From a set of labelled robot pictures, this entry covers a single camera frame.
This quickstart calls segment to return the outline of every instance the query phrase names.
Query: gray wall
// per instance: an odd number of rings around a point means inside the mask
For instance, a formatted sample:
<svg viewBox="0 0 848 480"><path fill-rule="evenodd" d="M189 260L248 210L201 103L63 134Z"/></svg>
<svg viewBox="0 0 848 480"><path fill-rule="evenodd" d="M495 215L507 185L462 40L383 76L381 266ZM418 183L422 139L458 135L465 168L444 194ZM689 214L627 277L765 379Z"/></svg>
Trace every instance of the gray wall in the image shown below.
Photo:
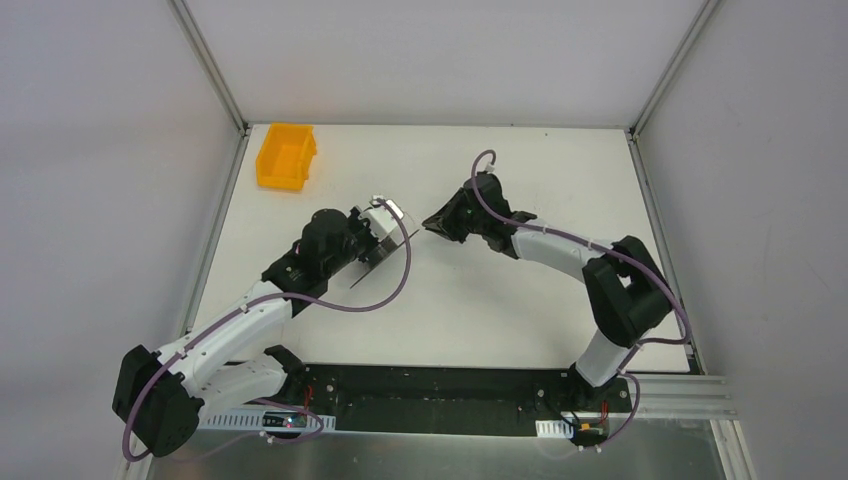
<svg viewBox="0 0 848 480"><path fill-rule="evenodd" d="M188 3L248 120L613 126L702 1Z"/></svg>
<svg viewBox="0 0 848 480"><path fill-rule="evenodd" d="M164 1L4 1L0 65L0 478L110 478L235 130Z"/></svg>
<svg viewBox="0 0 848 480"><path fill-rule="evenodd" d="M848 3L728 0L642 136L760 478L848 467Z"/></svg>

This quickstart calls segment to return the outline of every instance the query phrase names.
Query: tabletop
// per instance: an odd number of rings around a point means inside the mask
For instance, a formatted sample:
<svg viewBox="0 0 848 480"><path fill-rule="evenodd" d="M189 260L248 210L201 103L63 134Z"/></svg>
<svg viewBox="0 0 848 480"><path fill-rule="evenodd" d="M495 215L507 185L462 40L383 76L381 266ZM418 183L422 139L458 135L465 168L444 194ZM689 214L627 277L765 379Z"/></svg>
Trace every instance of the tabletop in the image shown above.
<svg viewBox="0 0 848 480"><path fill-rule="evenodd" d="M373 194L420 222L444 205L481 151L513 210L596 239L639 237L659 263L625 134L620 130L319 125L318 153L302 192L261 188L256 156L269 125L254 125L203 290L195 327L212 321L300 238L312 213L347 212ZM490 368L565 368L596 327L584 285L539 264L419 231L412 270L386 307L351 314L313 306L286 324L280 343L305 362ZM363 266L330 281L322 299L362 306L400 280L398 250L354 288ZM651 332L679 338L673 315ZM241 357L253 352L243 352ZM633 370L688 371L682 346L647 345Z"/></svg>

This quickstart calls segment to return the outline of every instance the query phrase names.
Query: orange bin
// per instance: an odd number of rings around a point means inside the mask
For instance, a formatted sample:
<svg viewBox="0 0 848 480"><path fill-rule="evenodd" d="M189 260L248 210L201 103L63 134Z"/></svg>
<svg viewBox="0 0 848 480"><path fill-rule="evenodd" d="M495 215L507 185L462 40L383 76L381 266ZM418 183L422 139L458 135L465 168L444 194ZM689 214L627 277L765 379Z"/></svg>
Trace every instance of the orange bin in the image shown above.
<svg viewBox="0 0 848 480"><path fill-rule="evenodd" d="M256 183L260 187L302 190L316 151L311 125L272 123L256 157Z"/></svg>

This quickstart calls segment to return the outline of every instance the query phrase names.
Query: white table surface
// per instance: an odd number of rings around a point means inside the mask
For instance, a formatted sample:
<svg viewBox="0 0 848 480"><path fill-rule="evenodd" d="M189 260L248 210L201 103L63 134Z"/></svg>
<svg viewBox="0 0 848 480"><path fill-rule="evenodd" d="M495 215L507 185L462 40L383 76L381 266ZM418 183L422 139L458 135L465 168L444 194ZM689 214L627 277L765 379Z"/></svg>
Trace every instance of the white table surface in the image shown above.
<svg viewBox="0 0 848 480"><path fill-rule="evenodd" d="M624 133L619 130L414 126L316 126L318 154L300 193L256 184L268 125L253 127L195 326L213 320L300 238L313 212L347 212L381 193L420 223L469 177L474 157L498 153L497 175L513 210L592 238L635 235L658 261ZM422 229L412 240L409 283L381 310L309 307L280 342L307 362L562 368L595 332L582 283L489 250L479 237L448 242ZM324 300L369 305L403 271L398 251L355 288L362 266L330 282ZM653 332L679 337L672 315ZM683 347L649 345L631 367L686 371Z"/></svg>

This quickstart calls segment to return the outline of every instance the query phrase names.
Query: robotic arm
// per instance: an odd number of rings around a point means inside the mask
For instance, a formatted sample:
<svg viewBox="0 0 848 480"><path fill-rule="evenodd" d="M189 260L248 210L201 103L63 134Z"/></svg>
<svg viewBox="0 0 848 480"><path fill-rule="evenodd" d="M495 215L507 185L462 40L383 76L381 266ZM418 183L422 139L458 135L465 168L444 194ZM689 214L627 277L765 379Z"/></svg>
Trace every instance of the robotic arm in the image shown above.
<svg viewBox="0 0 848 480"><path fill-rule="evenodd" d="M481 197L499 215L526 225L546 225L532 213L512 211L494 174L480 172L476 180ZM480 235L496 252L547 265L586 285L598 330L586 351L569 368L566 381L571 405L586 406L603 393L636 342L671 311L658 287L632 266L562 237L495 219L478 201L471 180L422 225L460 243L469 234ZM627 236L618 242L591 243L629 256L662 278L638 238ZM622 283L624 278L629 279L628 285Z"/></svg>
<svg viewBox="0 0 848 480"><path fill-rule="evenodd" d="M112 410L161 457L182 446L206 419L279 393L288 387L289 375L304 366L271 339L279 339L285 323L310 305L283 298L283 292L318 298L327 292L330 277L353 261L379 263L400 244L403 216L381 197L347 216L332 209L316 212L291 249L215 321L154 352L139 345L127 353ZM225 367L245 349L256 352L252 360ZM145 388L148 393L131 418Z"/></svg>

